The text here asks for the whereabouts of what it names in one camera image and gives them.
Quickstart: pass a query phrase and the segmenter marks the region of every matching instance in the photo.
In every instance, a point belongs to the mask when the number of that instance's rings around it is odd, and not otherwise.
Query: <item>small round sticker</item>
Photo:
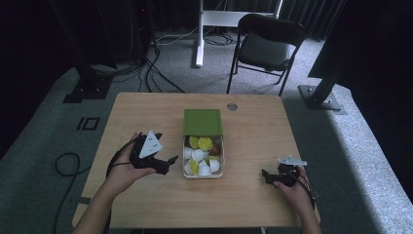
[[[227,108],[231,111],[235,111],[238,109],[238,106],[235,103],[228,103]]]

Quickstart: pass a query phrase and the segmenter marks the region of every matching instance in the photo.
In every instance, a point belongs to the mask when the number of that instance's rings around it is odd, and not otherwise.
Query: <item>gray carpet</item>
[[[157,68],[186,93],[224,94],[234,47],[206,44],[204,66],[194,68],[195,47],[191,40],[160,46]],[[282,95],[301,157],[309,162],[310,182],[321,194],[317,199],[321,228],[324,233],[411,233],[412,204],[359,113],[351,92],[340,86],[333,90],[347,115],[309,110],[299,94],[298,85],[319,83],[319,79],[307,79],[307,75],[321,47],[322,42],[305,41]],[[149,57],[154,58],[152,50]],[[161,90],[150,79],[152,92],[177,92],[159,74],[153,75]],[[106,99],[62,104],[77,79],[76,70],[71,69],[56,81],[0,161],[0,233],[53,232],[58,205],[71,181],[71,177],[56,172],[56,158],[74,152],[81,158],[81,169],[88,167],[116,95],[149,91],[137,74],[125,75],[115,78]],[[242,70],[234,77],[231,94],[277,95],[280,85],[272,85],[273,79]],[[68,173],[73,172],[75,164],[74,158],[59,161],[60,169]],[[57,233],[73,230],[71,219],[87,176],[88,172],[76,178],[63,204]],[[300,230],[270,227],[267,232],[300,233]],[[110,233],[131,233],[131,230],[113,229]]]

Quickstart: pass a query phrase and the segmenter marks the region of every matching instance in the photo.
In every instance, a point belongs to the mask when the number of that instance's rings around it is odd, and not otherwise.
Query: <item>power cord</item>
[[[142,67],[140,67],[139,69],[136,70],[136,72],[134,74],[132,74],[130,77],[125,78],[123,80],[112,80],[112,83],[122,83],[122,82],[126,82],[129,81],[130,79],[133,79],[136,76],[140,75],[140,72],[142,72]]]
[[[153,18],[152,18],[152,14],[151,14],[151,12],[152,12],[152,11],[151,11],[152,5],[150,5],[151,3],[150,3],[149,1],[148,1],[147,3],[148,3],[148,8],[149,8],[148,16],[149,16],[149,23],[150,23],[150,26],[151,26],[151,36],[152,36],[152,40],[153,40],[152,46],[153,46],[153,48],[155,49],[155,59],[154,59],[153,61],[150,61],[149,59],[146,60],[146,64],[149,65],[148,69],[146,70],[145,77],[144,77],[144,78],[145,78],[146,87],[148,88],[149,92],[152,93],[152,89],[151,89],[151,87],[150,87],[150,85],[149,85],[149,74],[151,74],[151,77],[152,77],[152,80],[153,80],[154,84],[156,85],[156,87],[157,87],[157,88],[161,91],[161,93],[162,93],[162,89],[161,89],[161,88],[158,86],[158,84],[155,82],[155,78],[154,78],[154,76],[153,76],[153,70],[152,70],[152,68],[155,68],[155,69],[158,71],[158,73],[161,75],[162,78],[164,78],[167,82],[169,82],[170,84],[172,84],[172,85],[173,85],[176,89],[178,89],[181,93],[185,93],[185,92],[183,92],[183,90],[182,90],[181,88],[179,88],[176,84],[174,84],[173,82],[171,82],[170,79],[168,79],[165,75],[163,75],[163,74],[159,71],[158,68],[155,67],[155,63],[156,63],[156,61],[158,60],[159,56],[161,55],[161,51],[160,51],[159,48],[158,48],[157,40],[156,40],[156,38],[155,38],[154,23],[153,23]],[[141,89],[141,87],[142,87],[142,79],[141,79],[141,77],[140,77],[140,74],[139,74],[139,80],[140,80],[140,83],[139,83],[139,89],[138,89],[138,90],[140,91],[140,89]]]
[[[206,39],[206,38],[205,38],[205,41],[206,41],[207,43],[211,44],[211,45],[215,45],[215,46],[228,46],[228,45],[230,45],[230,44],[236,43],[236,42],[234,41],[234,39],[232,38],[232,36],[229,35],[229,34],[212,35],[212,36],[220,36],[220,37],[223,37],[223,38],[225,39],[225,41],[224,41],[224,42],[218,42],[218,41],[213,41],[213,40],[210,40],[210,39]],[[180,38],[178,38],[177,40],[173,41],[172,43],[174,43],[174,42],[176,42],[176,41],[178,41],[178,40],[181,40],[182,38],[183,38],[183,37],[180,37]],[[160,39],[155,39],[155,36],[154,36],[154,40],[153,40],[153,44],[152,44],[152,47],[154,48],[154,50],[155,50],[155,55],[156,55],[155,58],[154,58],[154,60],[153,60],[153,61],[151,61],[151,60],[149,60],[149,59],[146,60],[147,65],[149,65],[149,68],[146,70],[146,73],[145,73],[145,75],[144,75],[144,82],[145,82],[145,84],[146,84],[146,87],[148,88],[148,90],[149,90],[150,93],[153,92],[152,89],[151,89],[151,87],[150,87],[150,85],[149,85],[149,75],[151,75],[150,77],[151,77],[151,79],[152,79],[153,84],[157,87],[158,90],[161,91],[161,93],[163,92],[162,89],[160,88],[160,86],[158,85],[158,83],[155,81],[154,74],[153,74],[153,69],[155,69],[155,70],[158,72],[158,74],[161,75],[161,77],[162,77],[164,80],[166,80],[168,83],[170,83],[171,85],[173,85],[179,92],[181,92],[182,94],[185,94],[185,92],[184,92],[179,86],[177,86],[177,85],[176,85],[175,83],[173,83],[170,79],[168,79],[167,76],[165,76],[164,74],[162,74],[162,72],[155,66],[155,63],[156,63],[156,61],[158,60],[158,58],[159,58],[159,56],[160,56],[160,54],[161,54],[160,50],[158,49],[158,43],[157,43],[157,41],[159,41],[159,40],[160,40]],[[140,84],[139,84],[138,90],[141,91],[141,88],[142,88],[142,77],[140,77],[140,74],[139,74],[139,80],[140,80]]]
[[[62,172],[62,171],[60,170],[59,166],[58,166],[59,160],[60,160],[61,158],[63,158],[63,157],[68,157],[68,156],[74,156],[75,159],[76,159],[76,170],[75,170],[74,173],[71,173],[71,174],[67,174],[67,173]],[[55,160],[55,170],[56,170],[56,172],[57,172],[59,175],[61,175],[61,176],[72,177],[72,180],[70,181],[70,184],[69,184],[69,186],[67,187],[67,190],[66,190],[66,192],[64,193],[64,196],[63,196],[63,198],[61,199],[60,204],[58,205],[58,209],[57,209],[57,212],[56,212],[56,215],[55,215],[55,222],[54,222],[54,226],[53,226],[53,233],[54,233],[54,234],[57,234],[57,222],[58,222],[58,218],[59,218],[59,216],[60,216],[61,208],[63,207],[64,201],[66,200],[67,195],[69,194],[70,190],[71,190],[72,187],[73,187],[73,183],[74,183],[74,181],[76,180],[76,177],[77,177],[78,175],[86,172],[87,170],[89,170],[89,169],[91,168],[91,166],[88,166],[88,167],[86,167],[85,169],[80,170],[80,162],[81,162],[81,159],[80,159],[79,155],[78,155],[77,153],[73,153],[73,152],[68,152],[68,153],[60,154],[60,155],[56,158],[56,160]]]
[[[236,44],[237,40],[235,40],[230,34],[228,33],[211,33],[211,31],[214,29],[212,28],[209,32],[204,33],[204,41],[207,44],[213,45],[213,46],[229,46],[232,44]],[[194,39],[198,39],[198,34],[192,34],[193,31],[195,31],[197,28],[195,28],[194,30],[192,30],[191,32],[184,34],[184,35],[165,35],[162,36],[160,38],[157,39],[157,41],[161,41],[161,40],[166,40],[166,39],[174,39],[171,42],[168,43],[158,43],[159,46],[168,46],[168,45],[172,45],[178,41],[181,40],[194,40]],[[221,41],[217,41],[217,40],[212,40],[209,39],[208,37],[221,37],[224,39],[224,42]]]
[[[93,68],[93,70],[97,75],[113,77],[113,76],[134,74],[136,72],[139,72],[142,69],[142,66],[143,65],[141,64],[136,64],[136,65],[128,66],[126,68],[115,69],[115,70],[110,70],[110,71],[105,71],[105,70],[101,70],[98,68]]]

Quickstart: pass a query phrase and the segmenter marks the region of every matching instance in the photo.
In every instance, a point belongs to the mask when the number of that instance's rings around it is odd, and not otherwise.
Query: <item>forearm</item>
[[[106,220],[109,217],[115,197],[115,195],[107,192],[106,186],[103,183],[94,195],[94,198],[76,225],[73,233],[101,234],[105,227]]]
[[[302,234],[320,234],[319,221],[313,210],[298,212],[301,219]]]

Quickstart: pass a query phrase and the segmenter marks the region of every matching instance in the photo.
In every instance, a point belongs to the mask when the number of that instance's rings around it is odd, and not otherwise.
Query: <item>green lid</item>
[[[185,136],[222,136],[219,109],[185,109],[183,134]]]

